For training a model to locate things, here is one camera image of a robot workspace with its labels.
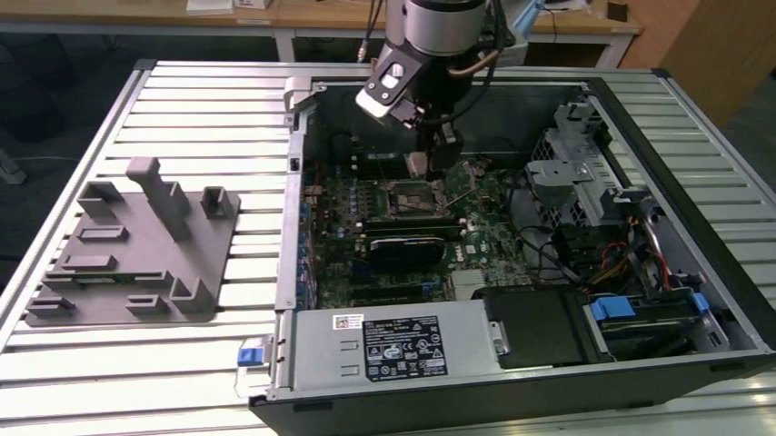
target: side panel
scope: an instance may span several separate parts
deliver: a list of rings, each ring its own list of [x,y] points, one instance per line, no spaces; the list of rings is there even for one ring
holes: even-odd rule
[[[592,373],[445,389],[254,401],[251,411],[281,436],[357,436],[652,406],[720,380],[755,371],[749,361]]]

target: motherboard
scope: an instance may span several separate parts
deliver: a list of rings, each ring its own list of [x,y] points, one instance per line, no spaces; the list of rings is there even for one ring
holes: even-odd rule
[[[506,213],[510,171],[472,157],[427,183],[402,167],[354,156],[307,174],[317,308],[467,300],[530,282]]]

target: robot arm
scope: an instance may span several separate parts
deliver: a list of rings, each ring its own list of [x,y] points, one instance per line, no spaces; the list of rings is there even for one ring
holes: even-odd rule
[[[530,28],[525,23],[536,19],[542,3],[506,4],[514,28]],[[528,44],[506,20],[500,0],[387,1],[387,40],[357,103],[381,123],[398,121],[417,130],[414,167],[430,181],[442,177],[461,154],[454,120],[482,97],[505,50],[517,47],[525,54]],[[522,61],[521,55],[504,57],[512,64]],[[455,107],[469,94],[474,74],[485,68],[482,87]]]

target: metal bracket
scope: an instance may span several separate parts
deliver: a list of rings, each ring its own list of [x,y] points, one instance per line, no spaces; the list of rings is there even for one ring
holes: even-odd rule
[[[313,92],[313,78],[309,76],[289,77],[283,87],[283,105],[286,112],[291,113],[301,108],[299,103],[310,97]]]

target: wooden desk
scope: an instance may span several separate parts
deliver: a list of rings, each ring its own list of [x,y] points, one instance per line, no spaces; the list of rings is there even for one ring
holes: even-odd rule
[[[605,16],[606,0],[593,12],[540,16],[529,37],[536,43],[605,45],[598,67],[616,67],[640,33],[630,19]],[[188,16],[186,0],[0,0],[0,32],[98,35],[271,36],[281,61],[294,62],[295,37],[362,38],[369,0],[274,0],[266,10],[236,8],[231,15]],[[385,14],[375,38],[385,33]]]

